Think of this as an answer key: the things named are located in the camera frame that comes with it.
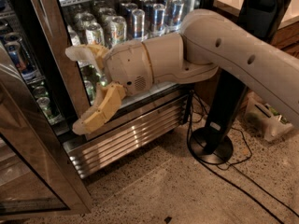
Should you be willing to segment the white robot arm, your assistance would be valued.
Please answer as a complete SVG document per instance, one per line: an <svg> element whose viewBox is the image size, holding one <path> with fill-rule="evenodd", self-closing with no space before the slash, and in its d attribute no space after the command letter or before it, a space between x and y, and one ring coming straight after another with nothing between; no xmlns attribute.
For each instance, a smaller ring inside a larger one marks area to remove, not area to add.
<svg viewBox="0 0 299 224"><path fill-rule="evenodd" d="M78 135L93 133L107 123L126 96L166 81L203 81L220 68L299 126L299 60L210 10L189 13L177 33L126 41L111 49L72 46L65 54L72 61L91 63L106 74L108 82L96 87L93 106L73 124Z"/></svg>

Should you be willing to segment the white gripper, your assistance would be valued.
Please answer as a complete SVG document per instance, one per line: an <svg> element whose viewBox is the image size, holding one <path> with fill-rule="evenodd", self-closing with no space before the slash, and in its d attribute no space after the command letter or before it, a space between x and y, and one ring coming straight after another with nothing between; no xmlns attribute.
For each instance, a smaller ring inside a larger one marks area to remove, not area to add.
<svg viewBox="0 0 299 224"><path fill-rule="evenodd" d="M93 65L109 81L114 81L105 87L96 85L93 105L73 124L77 135L93 133L106 124L121 107L125 89L128 96L133 96L153 85L149 56L140 41L124 42L111 50L102 45L71 46L65 49L65 55L71 61Z"/></svg>

